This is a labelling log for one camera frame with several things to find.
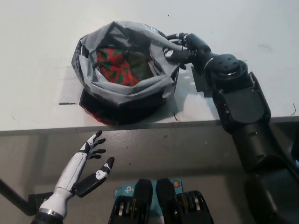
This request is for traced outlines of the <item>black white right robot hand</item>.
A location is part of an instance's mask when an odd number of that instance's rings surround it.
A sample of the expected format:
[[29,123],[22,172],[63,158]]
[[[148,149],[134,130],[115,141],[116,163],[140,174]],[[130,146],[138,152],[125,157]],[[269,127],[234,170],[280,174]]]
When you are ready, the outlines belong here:
[[177,33],[166,36],[171,43],[178,45],[178,49],[164,49],[164,56],[170,62],[187,64],[203,70],[206,63],[213,58],[210,47],[193,33]]

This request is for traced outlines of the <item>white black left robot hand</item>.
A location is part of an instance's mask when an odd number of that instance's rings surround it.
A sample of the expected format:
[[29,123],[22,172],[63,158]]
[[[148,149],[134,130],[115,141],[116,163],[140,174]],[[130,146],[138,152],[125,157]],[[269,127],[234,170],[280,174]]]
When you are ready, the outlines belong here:
[[105,138],[100,139],[102,131],[93,134],[77,151],[67,166],[64,168],[55,190],[63,189],[71,195],[85,197],[93,190],[98,188],[108,177],[114,164],[114,157],[109,157],[106,163],[97,171],[90,174],[83,180],[80,180],[82,171],[87,160],[100,159],[101,155],[106,152],[105,149],[97,149],[96,146],[106,141]]

